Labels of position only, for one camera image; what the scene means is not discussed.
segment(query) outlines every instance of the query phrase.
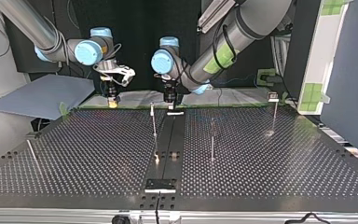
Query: silver arm segment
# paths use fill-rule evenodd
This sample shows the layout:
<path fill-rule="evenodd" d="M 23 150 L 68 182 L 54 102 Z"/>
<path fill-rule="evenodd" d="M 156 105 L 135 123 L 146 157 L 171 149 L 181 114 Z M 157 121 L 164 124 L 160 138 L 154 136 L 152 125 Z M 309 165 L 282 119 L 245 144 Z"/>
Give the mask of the silver arm segment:
<path fill-rule="evenodd" d="M 234 11 L 234 21 L 227 28 L 228 38 L 236 52 L 240 53 L 255 40 L 262 39 L 271 33 L 283 19 L 291 2 L 292 0 L 247 0 L 238 7 Z M 169 51 L 171 46 L 160 47 Z M 160 64 L 154 64 L 154 59 L 158 57 L 157 53 L 158 51 L 153 56 L 152 66 L 156 72 L 160 73 L 164 69 L 159 69 Z M 219 62 L 223 66 L 228 66 L 233 57 L 234 55 L 227 46 L 224 36 L 220 35 L 217 44 Z M 214 60 L 212 45 L 191 67 L 188 66 L 181 76 L 177 68 L 182 70 L 182 60 L 178 55 L 172 55 L 172 69 L 166 74 L 161 74 L 172 79 L 180 77 L 179 81 L 182 82 L 183 86 L 195 93 L 203 93 L 205 85 L 200 85 L 200 83 L 207 82 L 221 70 Z"/>
<path fill-rule="evenodd" d="M 50 21 L 42 17 L 27 0 L 0 0 L 4 13 L 35 45 L 37 56 L 47 62 L 79 62 L 94 65 L 115 56 L 110 29 L 95 28 L 91 38 L 66 41 Z"/>
<path fill-rule="evenodd" d="M 54 47 L 54 29 L 36 12 L 28 1 L 0 0 L 0 11 L 40 49 Z"/>

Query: metal pin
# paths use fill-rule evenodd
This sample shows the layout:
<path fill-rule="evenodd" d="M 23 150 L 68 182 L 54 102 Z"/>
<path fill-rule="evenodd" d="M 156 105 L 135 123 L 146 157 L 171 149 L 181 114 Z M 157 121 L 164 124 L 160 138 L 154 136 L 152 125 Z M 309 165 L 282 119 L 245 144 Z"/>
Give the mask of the metal pin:
<path fill-rule="evenodd" d="M 214 161 L 214 136 L 216 134 L 216 127 L 215 127 L 214 119 L 211 119 L 211 130 L 212 130 L 212 137 L 211 137 L 211 161 Z"/>
<path fill-rule="evenodd" d="M 37 157 L 36 157 L 36 155 L 34 154 L 34 148 L 32 147 L 31 141 L 30 141 L 29 139 L 27 139 L 27 143 L 28 143 L 29 149 L 31 150 L 32 157 L 34 158 L 34 160 L 37 161 Z"/>
<path fill-rule="evenodd" d="M 156 128 L 156 118 L 155 118 L 155 113 L 154 113 L 154 103 L 150 103 L 150 116 L 152 117 L 152 121 L 153 121 L 153 136 L 154 136 L 154 140 L 155 140 L 155 152 L 158 151 L 157 148 L 157 128 Z"/>
<path fill-rule="evenodd" d="M 274 109 L 274 122 L 275 119 L 277 118 L 277 111 L 278 111 L 278 102 L 275 103 L 275 109 Z"/>

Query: gray panel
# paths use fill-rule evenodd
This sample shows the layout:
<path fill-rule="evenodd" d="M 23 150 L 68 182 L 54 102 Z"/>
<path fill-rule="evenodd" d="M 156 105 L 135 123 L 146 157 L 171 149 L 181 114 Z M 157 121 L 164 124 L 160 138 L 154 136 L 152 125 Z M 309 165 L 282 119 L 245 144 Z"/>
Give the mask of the gray panel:
<path fill-rule="evenodd" d="M 322 122 L 358 147 L 358 0 L 343 23 L 327 95 Z"/>
<path fill-rule="evenodd" d="M 47 75 L 0 98 L 0 112 L 55 120 L 62 115 L 61 103 L 70 110 L 93 91 L 85 78 Z"/>

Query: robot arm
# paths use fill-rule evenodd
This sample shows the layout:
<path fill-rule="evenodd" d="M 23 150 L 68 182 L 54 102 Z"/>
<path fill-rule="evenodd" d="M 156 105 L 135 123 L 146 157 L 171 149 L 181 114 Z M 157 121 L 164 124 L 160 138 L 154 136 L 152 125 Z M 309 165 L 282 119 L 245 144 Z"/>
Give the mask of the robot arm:
<path fill-rule="evenodd" d="M 216 45 L 216 62 L 211 45 L 192 65 L 179 55 L 179 42 L 175 37 L 162 37 L 160 49 L 152 58 L 152 67 L 164 81 L 181 83 L 189 91 L 203 94 L 209 83 L 223 67 L 233 64 L 234 54 L 246 49 L 253 41 L 262 39 L 275 29 L 286 14 L 292 0 L 247 0 L 235 8 L 235 19 L 227 28 L 227 36 L 220 35 Z"/>
<path fill-rule="evenodd" d="M 109 105 L 117 106 L 116 85 L 126 87 L 135 72 L 127 66 L 117 65 L 115 54 L 119 47 L 115 48 L 109 28 L 91 29 L 90 39 L 65 40 L 63 34 L 26 0 L 0 0 L 0 11 L 34 43 L 34 51 L 40 60 L 92 65 L 101 74 L 101 80 L 108 82 Z M 117 75 L 123 76 L 121 82 L 115 78 Z"/>

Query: black curtain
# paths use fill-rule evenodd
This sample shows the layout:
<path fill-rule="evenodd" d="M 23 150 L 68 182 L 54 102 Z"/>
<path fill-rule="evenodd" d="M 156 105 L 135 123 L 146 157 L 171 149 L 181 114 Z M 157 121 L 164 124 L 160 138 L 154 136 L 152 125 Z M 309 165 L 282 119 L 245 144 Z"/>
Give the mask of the black curtain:
<path fill-rule="evenodd" d="M 162 36 L 178 37 L 181 55 L 190 63 L 196 60 L 200 0 L 73 0 L 73 5 L 84 38 L 92 27 L 106 26 L 112 29 L 115 43 L 122 44 L 117 59 L 136 72 L 125 91 L 162 91 L 150 65 Z"/>

